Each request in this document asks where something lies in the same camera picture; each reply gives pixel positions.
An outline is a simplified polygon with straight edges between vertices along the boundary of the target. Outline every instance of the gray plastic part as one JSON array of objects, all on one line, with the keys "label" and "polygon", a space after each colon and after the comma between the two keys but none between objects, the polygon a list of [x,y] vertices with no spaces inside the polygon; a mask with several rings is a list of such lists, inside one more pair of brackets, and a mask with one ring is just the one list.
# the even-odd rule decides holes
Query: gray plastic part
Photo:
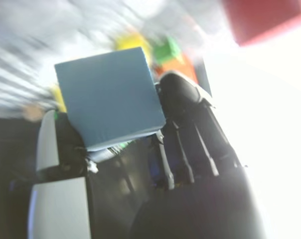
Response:
[{"label": "gray plastic part", "polygon": [[33,186],[28,239],[90,239],[85,178]]},{"label": "gray plastic part", "polygon": [[54,113],[48,111],[42,120],[37,142],[36,171],[59,165]]}]

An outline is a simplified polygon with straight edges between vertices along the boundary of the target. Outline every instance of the orange block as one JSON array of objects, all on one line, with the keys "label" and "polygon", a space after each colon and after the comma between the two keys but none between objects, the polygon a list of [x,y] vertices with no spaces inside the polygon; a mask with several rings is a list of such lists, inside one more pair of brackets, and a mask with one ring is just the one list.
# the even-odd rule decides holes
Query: orange block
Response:
[{"label": "orange block", "polygon": [[179,71],[180,73],[184,74],[185,76],[192,79],[195,83],[198,84],[194,66],[185,55],[182,55],[182,57],[174,58],[155,68],[155,71],[158,76],[160,76],[166,71],[172,70]]}]

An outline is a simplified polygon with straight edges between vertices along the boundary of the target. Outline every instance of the red block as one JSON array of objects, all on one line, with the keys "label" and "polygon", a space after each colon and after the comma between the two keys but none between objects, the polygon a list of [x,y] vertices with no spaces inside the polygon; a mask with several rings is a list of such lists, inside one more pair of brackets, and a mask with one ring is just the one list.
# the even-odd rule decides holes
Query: red block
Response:
[{"label": "red block", "polygon": [[236,42],[262,41],[301,24],[301,0],[223,0]]}]

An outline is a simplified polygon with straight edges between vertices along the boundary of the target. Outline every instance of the blurred background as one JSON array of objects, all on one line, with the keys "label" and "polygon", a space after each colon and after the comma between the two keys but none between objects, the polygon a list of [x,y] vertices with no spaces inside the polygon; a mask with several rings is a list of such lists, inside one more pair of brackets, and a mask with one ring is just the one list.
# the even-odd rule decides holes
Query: blurred background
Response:
[{"label": "blurred background", "polygon": [[116,50],[134,32],[150,45],[172,37],[252,171],[271,233],[301,238],[301,1],[263,2],[0,0],[0,118],[57,108],[56,63]]}]

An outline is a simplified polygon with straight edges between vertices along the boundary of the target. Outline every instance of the blue block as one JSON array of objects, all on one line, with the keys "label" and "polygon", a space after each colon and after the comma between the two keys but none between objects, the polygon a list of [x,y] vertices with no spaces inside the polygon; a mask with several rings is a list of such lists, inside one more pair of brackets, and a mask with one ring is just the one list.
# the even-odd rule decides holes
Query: blue block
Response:
[{"label": "blue block", "polygon": [[88,150],[153,134],[165,124],[142,49],[55,65],[68,118]]}]

